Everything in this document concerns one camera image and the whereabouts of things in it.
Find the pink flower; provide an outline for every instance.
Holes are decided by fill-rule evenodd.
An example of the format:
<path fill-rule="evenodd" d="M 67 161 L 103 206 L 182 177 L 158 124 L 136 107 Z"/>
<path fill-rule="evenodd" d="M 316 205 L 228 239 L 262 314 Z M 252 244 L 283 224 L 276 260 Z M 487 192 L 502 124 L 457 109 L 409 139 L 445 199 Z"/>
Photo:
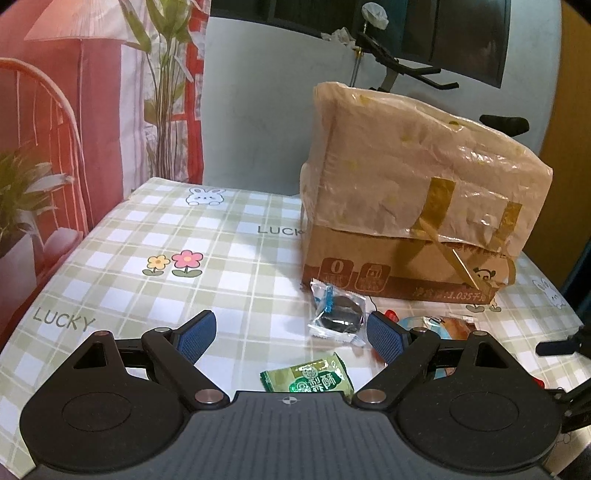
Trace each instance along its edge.
<path fill-rule="evenodd" d="M 173 255 L 174 266 L 176 268 L 197 268 L 200 261 L 203 260 L 203 255 L 200 253 L 193 253 L 190 250 L 183 250 L 179 254 Z"/>

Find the green plaid pattern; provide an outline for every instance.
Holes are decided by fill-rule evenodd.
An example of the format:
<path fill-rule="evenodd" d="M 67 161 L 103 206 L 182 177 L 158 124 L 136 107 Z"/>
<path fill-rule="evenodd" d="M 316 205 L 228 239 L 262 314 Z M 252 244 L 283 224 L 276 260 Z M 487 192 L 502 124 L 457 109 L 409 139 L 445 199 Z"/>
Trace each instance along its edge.
<path fill-rule="evenodd" d="M 353 348 L 309 336 L 314 306 L 300 287 L 299 200 L 226 190 L 218 205 L 191 206 L 190 187 L 151 179 L 108 214 L 46 285 L 0 354 L 0 461 L 16 475 L 33 467 L 18 430 L 20 411 L 97 330 L 137 338 L 213 310 L 217 337 L 197 366 L 230 397 L 236 390 L 263 390 L 263 370 L 334 351 L 356 389 L 384 367 L 369 345 Z M 203 254 L 197 268 L 187 269 L 200 270 L 199 276 L 183 276 L 184 267 L 174 266 L 172 256 L 184 250 Z M 158 255 L 170 263 L 163 270 L 148 269 L 149 257 Z M 517 271 L 516 285 L 497 295 L 500 312 L 488 306 L 473 313 L 462 304 L 372 301 L 400 318 L 473 316 L 478 328 L 491 332 L 535 377 L 569 390 L 591 377 L 591 361 L 579 355 L 537 358 L 534 349 L 539 341 L 574 333 L 579 319 L 568 305 L 557 306 L 563 302 L 559 294 L 551 301 L 552 287 L 541 283 L 544 276 L 525 255 Z M 560 471 L 589 442 L 589 429 L 561 437 L 550 468 Z"/>

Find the yellow tape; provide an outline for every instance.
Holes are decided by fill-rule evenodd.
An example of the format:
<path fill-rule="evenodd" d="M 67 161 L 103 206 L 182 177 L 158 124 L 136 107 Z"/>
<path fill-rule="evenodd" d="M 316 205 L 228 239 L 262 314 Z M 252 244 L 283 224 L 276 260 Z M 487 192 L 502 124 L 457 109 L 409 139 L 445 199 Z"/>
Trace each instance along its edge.
<path fill-rule="evenodd" d="M 522 205 L 515 202 L 507 202 L 503 217 L 495 233 L 492 234 L 491 241 L 486 247 L 487 250 L 498 252 L 500 248 L 504 247 L 510 234 L 515 230 L 517 219 Z"/>
<path fill-rule="evenodd" d="M 429 225 L 422 218 L 419 218 L 418 222 L 422 230 L 431 238 L 435 246 L 439 249 L 441 254 L 445 257 L 447 262 L 452 266 L 452 268 L 456 271 L 460 278 L 468 285 L 477 288 L 486 296 L 489 296 L 491 294 L 491 286 L 484 280 L 482 280 L 478 275 L 476 275 L 474 271 L 467 267 L 467 265 L 457 254 L 456 250 L 454 250 L 451 247 L 448 247 L 447 245 L 443 245 L 439 241 L 439 235 L 431 225 Z"/>
<path fill-rule="evenodd" d="M 515 277 L 517 276 L 517 271 L 515 269 L 515 262 L 511 257 L 507 257 L 507 265 L 509 266 L 509 279 L 507 280 L 507 286 L 513 285 L 515 283 Z"/>
<path fill-rule="evenodd" d="M 423 205 L 423 211 L 419 215 L 416 222 L 414 222 L 411 231 L 425 231 L 421 227 L 421 220 L 427 222 L 429 226 L 436 231 L 439 230 L 441 224 L 445 220 L 449 204 L 452 202 L 452 196 L 456 183 L 453 180 L 440 179 L 437 177 L 431 178 L 431 185 L 427 192 L 427 199 Z"/>

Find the wooden door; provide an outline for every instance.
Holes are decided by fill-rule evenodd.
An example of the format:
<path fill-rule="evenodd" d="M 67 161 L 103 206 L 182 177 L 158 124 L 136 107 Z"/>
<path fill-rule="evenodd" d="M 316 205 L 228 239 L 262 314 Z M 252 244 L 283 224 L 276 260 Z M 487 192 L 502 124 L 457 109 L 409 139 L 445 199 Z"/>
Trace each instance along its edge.
<path fill-rule="evenodd" d="M 591 236 L 591 25 L 562 5 L 554 108 L 540 158 L 554 180 L 525 253 L 558 288 Z"/>

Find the cardboard box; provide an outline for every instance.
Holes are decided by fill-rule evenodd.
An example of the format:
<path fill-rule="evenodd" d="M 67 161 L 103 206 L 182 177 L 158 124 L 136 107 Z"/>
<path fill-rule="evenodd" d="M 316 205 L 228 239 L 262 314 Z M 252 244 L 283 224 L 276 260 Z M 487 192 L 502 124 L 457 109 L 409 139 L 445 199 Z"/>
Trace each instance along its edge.
<path fill-rule="evenodd" d="M 324 83 L 314 103 L 300 178 L 305 283 L 485 304 L 514 282 L 551 183 L 539 158 L 406 97 Z"/>

